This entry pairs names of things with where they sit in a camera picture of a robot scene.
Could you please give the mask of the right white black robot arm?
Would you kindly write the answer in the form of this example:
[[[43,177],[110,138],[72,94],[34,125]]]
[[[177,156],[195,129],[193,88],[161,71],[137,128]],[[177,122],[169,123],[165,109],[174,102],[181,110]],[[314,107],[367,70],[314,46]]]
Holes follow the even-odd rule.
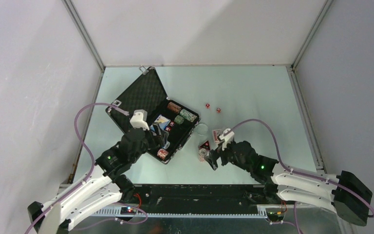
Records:
[[[247,141],[232,142],[224,150],[219,146],[204,154],[204,160],[213,170],[218,168],[218,159],[222,165],[231,163],[263,184],[263,196],[268,203],[283,200],[314,205],[362,227],[371,217],[368,205],[373,193],[351,172],[330,175],[295,171],[288,165],[282,166],[276,159],[256,153]]]

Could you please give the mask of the black aluminium poker case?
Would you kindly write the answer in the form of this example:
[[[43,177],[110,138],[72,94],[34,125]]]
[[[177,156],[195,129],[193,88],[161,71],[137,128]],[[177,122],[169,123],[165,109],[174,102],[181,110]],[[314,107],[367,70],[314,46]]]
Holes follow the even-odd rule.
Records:
[[[175,123],[169,132],[168,141],[164,147],[147,150],[145,153],[150,154],[163,164],[167,164],[182,149],[187,140],[192,135],[194,128],[200,121],[200,115],[190,108],[172,100],[166,93],[166,90],[159,78],[154,67],[147,68],[122,94],[116,98],[111,107],[106,109],[106,113],[119,127],[123,133],[127,133],[131,128],[130,118],[135,110],[147,111],[147,123],[149,127],[153,124],[159,115],[163,115],[174,121],[179,115],[167,108],[169,102],[174,102],[182,109],[186,109],[197,116],[194,122],[185,119],[183,124]],[[168,156],[161,160],[157,156],[159,149],[166,149]],[[103,156],[107,158],[112,165],[135,163],[141,155],[126,155],[121,152],[121,140],[108,149]]]

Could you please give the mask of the red playing card deck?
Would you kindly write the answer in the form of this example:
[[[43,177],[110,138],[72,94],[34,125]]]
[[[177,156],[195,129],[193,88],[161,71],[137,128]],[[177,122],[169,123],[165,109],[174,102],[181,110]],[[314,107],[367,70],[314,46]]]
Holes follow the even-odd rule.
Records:
[[[216,145],[218,145],[223,140],[223,129],[212,130],[212,138]]]

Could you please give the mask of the green white chip stack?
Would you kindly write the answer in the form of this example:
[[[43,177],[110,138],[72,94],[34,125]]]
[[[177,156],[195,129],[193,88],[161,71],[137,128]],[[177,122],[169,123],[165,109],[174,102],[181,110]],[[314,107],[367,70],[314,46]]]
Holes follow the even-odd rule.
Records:
[[[197,116],[186,109],[182,109],[179,115],[190,122],[194,122]]]

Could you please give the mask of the red white chip stack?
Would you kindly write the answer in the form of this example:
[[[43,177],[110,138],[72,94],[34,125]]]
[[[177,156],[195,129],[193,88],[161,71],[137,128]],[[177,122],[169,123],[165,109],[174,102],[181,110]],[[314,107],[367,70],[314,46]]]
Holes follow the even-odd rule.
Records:
[[[206,149],[204,148],[199,149],[199,160],[201,162],[204,162],[206,160],[207,154],[208,154],[208,151]]]

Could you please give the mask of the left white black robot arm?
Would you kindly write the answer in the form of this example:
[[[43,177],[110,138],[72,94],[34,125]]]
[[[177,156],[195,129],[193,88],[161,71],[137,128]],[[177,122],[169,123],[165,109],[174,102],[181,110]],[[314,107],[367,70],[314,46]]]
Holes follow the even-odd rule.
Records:
[[[131,202],[135,186],[124,173],[148,150],[165,146],[168,136],[156,123],[153,129],[129,129],[82,178],[45,203],[31,203],[27,208],[31,225],[26,232],[67,234],[103,207]]]

